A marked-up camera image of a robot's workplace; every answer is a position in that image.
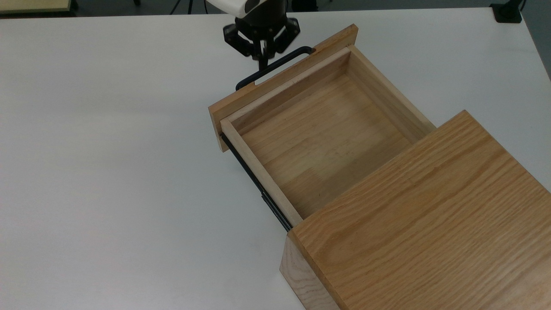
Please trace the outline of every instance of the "wooden drawer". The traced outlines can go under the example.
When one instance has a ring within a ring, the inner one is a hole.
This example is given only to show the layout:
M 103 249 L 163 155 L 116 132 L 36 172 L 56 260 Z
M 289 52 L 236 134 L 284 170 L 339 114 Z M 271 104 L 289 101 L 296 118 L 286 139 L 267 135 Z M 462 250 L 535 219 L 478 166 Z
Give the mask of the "wooden drawer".
M 209 107 L 290 230 L 293 291 L 306 309 L 549 308 L 551 194 L 466 111 L 435 129 L 357 31 Z
M 225 134 L 291 226 L 434 130 L 351 44 L 356 33 L 350 26 L 298 64 L 245 89 L 241 98 L 265 88 L 246 104 L 233 94 L 223 106 L 211 106 L 217 133 Z M 230 106 L 239 109 L 217 115 Z

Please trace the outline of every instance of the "light wood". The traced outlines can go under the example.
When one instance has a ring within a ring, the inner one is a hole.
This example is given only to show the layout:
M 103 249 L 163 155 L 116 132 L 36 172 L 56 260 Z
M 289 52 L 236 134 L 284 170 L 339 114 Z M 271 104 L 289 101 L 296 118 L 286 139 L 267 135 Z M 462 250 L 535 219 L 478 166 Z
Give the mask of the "light wood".
M 71 0 L 0 0 L 0 13 L 68 11 Z
M 308 262 L 289 238 L 285 240 L 279 271 L 300 299 L 304 308 L 315 310 L 339 309 L 323 284 L 321 284 L 320 279 L 317 278 Z
M 436 127 L 354 46 L 347 75 L 411 143 Z
M 331 36 L 329 39 L 316 45 L 315 52 L 313 52 L 311 55 L 300 60 L 291 67 L 281 71 L 272 78 L 260 83 L 258 86 L 251 83 L 248 86 L 241 88 L 237 92 L 211 105 L 209 107 L 210 119 L 212 120 L 214 132 L 216 133 L 216 138 L 218 140 L 218 145 L 220 146 L 220 149 L 223 152 L 228 149 L 228 147 L 220 138 L 220 134 L 222 133 L 220 120 L 228 117 L 230 114 L 233 114 L 237 110 L 243 108 L 245 105 L 260 98 L 264 94 L 270 92 L 274 88 L 299 75 L 305 70 L 308 70 L 315 64 L 330 57 L 335 52 L 341 50 L 343 47 L 354 44 L 354 42 L 356 42 L 357 34 L 358 27 L 352 24 L 342 31 Z
M 345 74 L 243 135 L 306 218 L 411 146 Z
M 281 189 L 274 182 L 272 177 L 266 172 L 262 164 L 251 152 L 245 141 L 241 138 L 238 132 L 228 119 L 220 121 L 223 132 L 230 140 L 231 144 L 239 150 L 239 154 L 243 160 L 247 163 L 251 171 L 255 174 L 256 178 L 262 183 L 266 191 L 270 194 L 274 202 L 278 205 L 279 209 L 285 215 L 287 220 L 292 226 L 296 226 L 302 221 L 302 218 L 297 213 L 296 209 L 289 202 L 287 197 L 283 194 Z
M 256 99 L 228 116 L 240 135 L 247 133 L 265 120 L 299 102 L 317 91 L 325 83 L 344 74 L 348 66 L 350 50 L 345 47 L 335 54 L 312 66 L 303 73 Z
M 551 305 L 551 194 L 465 111 L 288 236 L 341 309 Z

